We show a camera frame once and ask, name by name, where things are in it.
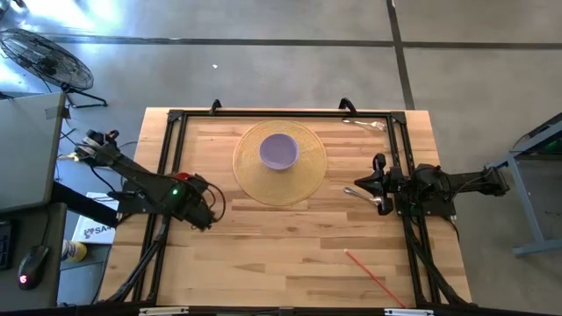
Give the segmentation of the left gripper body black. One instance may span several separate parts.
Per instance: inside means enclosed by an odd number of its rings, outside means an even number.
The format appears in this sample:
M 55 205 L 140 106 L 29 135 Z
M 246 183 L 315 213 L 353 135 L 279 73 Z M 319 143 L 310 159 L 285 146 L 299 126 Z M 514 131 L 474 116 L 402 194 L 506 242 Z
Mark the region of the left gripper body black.
M 210 229 L 214 222 L 215 213 L 203 197 L 209 187 L 207 181 L 202 176 L 195 174 L 184 183 L 186 192 L 180 211 L 180 219 L 191 223 L 200 231 Z

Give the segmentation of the silver metal spoon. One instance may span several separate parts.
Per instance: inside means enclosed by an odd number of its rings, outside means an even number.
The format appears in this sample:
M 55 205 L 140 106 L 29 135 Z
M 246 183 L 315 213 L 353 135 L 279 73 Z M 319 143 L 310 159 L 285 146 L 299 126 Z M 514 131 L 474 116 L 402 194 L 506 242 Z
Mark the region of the silver metal spoon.
M 351 196 L 357 197 L 357 198 L 361 198 L 363 200 L 366 200 L 368 202 L 370 202 L 373 205 L 379 206 L 382 204 L 383 200 L 380 197 L 369 197 L 367 195 L 364 195 L 363 193 L 359 193 L 358 191 L 350 188 L 350 187 L 344 187 L 343 191 Z

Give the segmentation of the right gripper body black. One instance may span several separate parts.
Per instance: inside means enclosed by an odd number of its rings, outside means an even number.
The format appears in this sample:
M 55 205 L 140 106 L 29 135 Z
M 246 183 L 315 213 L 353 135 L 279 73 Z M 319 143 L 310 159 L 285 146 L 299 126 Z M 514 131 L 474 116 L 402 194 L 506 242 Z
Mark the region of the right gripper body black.
M 402 214 L 407 209 L 407 181 L 401 167 L 391 167 L 384 171 L 386 159 L 384 154 L 376 154 L 372 161 L 375 192 L 379 198 L 378 214 L 388 215 L 392 211 Z

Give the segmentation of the white mounting bracket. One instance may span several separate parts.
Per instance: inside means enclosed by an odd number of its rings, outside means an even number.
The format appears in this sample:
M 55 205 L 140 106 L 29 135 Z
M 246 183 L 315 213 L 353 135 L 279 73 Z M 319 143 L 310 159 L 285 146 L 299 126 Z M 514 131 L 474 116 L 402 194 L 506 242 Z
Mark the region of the white mounting bracket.
M 138 316 L 178 316 L 189 312 L 188 306 L 154 306 L 141 308 Z
M 435 316 L 433 310 L 386 308 L 385 316 Z

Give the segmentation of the round woven yellow placemat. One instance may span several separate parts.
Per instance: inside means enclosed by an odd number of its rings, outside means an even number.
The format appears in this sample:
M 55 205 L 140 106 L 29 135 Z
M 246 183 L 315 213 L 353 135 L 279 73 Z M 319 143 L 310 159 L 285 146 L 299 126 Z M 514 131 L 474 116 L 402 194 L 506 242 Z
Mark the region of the round woven yellow placemat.
M 287 169 L 275 170 L 260 157 L 266 138 L 283 134 L 295 140 L 298 154 Z M 241 137 L 233 157 L 234 176 L 250 197 L 266 205 L 293 205 L 309 198 L 321 186 L 328 158 L 321 139 L 305 125 L 292 120 L 266 120 Z

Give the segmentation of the yellow and white bottle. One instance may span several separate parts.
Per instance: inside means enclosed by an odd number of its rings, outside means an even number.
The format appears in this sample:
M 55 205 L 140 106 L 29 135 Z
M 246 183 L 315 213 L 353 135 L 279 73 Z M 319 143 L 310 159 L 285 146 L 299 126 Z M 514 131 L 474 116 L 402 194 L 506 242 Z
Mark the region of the yellow and white bottle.
M 77 241 L 64 240 L 61 249 L 62 262 L 80 262 L 87 255 L 87 248 Z

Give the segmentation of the black computer mouse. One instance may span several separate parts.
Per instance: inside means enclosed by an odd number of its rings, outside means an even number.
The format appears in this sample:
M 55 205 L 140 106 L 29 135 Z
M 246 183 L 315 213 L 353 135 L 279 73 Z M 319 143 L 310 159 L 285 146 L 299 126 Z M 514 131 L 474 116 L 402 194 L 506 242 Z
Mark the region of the black computer mouse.
M 31 247 L 24 255 L 18 266 L 18 286 L 28 291 L 36 288 L 43 276 L 49 247 L 37 245 Z

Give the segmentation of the silver metal fork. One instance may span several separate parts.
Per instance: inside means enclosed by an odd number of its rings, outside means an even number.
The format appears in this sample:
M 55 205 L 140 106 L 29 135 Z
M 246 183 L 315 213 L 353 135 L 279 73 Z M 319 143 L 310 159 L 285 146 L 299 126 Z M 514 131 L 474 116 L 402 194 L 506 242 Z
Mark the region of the silver metal fork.
M 380 123 L 378 121 L 374 121 L 374 122 L 363 122 L 363 121 L 359 121 L 359 120 L 350 120 L 350 119 L 343 119 L 342 120 L 343 123 L 345 124 L 353 124 L 353 125 L 358 125 L 358 126 L 366 126 L 366 127 L 371 127 L 374 128 L 376 130 L 382 131 L 382 132 L 386 132 L 387 131 L 387 127 L 385 124 Z

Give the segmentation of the red drinking straw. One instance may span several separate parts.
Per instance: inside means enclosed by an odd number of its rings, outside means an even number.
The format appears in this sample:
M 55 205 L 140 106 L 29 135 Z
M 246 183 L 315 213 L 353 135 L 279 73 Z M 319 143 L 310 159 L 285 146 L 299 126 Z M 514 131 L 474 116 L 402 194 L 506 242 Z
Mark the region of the red drinking straw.
M 345 248 L 343 253 L 348 256 L 348 258 L 356 264 L 363 272 L 365 272 L 396 304 L 401 308 L 407 308 L 407 306 L 375 276 L 363 263 L 361 263 L 350 251 Z

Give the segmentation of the dark desk surface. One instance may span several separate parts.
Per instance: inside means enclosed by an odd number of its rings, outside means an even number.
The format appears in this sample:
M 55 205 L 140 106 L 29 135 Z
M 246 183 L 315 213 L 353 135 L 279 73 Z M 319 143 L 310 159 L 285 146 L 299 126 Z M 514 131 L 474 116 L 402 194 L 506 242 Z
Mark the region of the dark desk surface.
M 11 266 L 0 271 L 0 312 L 56 306 L 66 214 L 62 203 L 0 213 L 0 221 L 12 223 Z M 44 276 L 36 288 L 24 291 L 18 286 L 18 266 L 37 245 L 49 247 Z

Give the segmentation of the purple bowl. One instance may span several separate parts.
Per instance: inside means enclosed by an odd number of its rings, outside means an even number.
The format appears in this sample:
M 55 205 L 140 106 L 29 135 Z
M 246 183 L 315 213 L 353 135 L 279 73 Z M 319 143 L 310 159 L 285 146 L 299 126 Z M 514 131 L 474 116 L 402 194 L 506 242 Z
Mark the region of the purple bowl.
M 299 158 L 299 145 L 285 133 L 267 136 L 260 144 L 259 157 L 269 169 L 285 170 L 292 167 Z

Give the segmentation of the black floor fan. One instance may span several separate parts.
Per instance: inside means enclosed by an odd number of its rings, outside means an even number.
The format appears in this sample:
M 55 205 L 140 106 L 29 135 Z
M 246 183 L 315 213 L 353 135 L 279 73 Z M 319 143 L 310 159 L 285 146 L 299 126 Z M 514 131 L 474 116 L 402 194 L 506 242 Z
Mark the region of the black floor fan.
M 0 31 L 0 48 L 21 68 L 61 89 L 70 107 L 107 107 L 105 99 L 86 93 L 94 84 L 90 69 L 65 48 L 37 33 L 11 28 Z

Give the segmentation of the white printed cardboard box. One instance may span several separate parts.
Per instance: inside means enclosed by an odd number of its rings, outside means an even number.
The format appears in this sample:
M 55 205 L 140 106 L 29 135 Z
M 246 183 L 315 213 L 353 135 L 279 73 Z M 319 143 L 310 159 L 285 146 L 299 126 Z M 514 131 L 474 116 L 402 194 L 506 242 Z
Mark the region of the white printed cardboard box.
M 86 197 L 108 206 L 114 211 L 118 210 L 119 202 L 105 193 L 88 192 Z M 83 244 L 111 245 L 114 241 L 114 236 L 114 228 L 80 215 L 71 240 Z

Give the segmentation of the black keyboard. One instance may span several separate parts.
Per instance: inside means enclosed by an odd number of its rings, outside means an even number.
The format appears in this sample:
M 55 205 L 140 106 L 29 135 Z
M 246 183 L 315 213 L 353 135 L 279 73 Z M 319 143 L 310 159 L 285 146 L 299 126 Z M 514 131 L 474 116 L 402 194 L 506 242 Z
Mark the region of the black keyboard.
M 11 266 L 11 242 L 12 223 L 9 220 L 0 221 L 0 271 Z

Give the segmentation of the black diagonal support bar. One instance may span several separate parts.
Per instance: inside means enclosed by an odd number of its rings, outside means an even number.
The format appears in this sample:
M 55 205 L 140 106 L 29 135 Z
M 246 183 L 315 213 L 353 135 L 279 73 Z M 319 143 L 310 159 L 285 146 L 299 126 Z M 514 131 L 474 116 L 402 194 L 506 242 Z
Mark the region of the black diagonal support bar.
M 96 222 L 115 228 L 118 223 L 118 213 L 109 206 L 85 197 L 69 187 L 54 182 L 51 193 L 51 202 L 64 203 L 72 212 L 83 215 Z

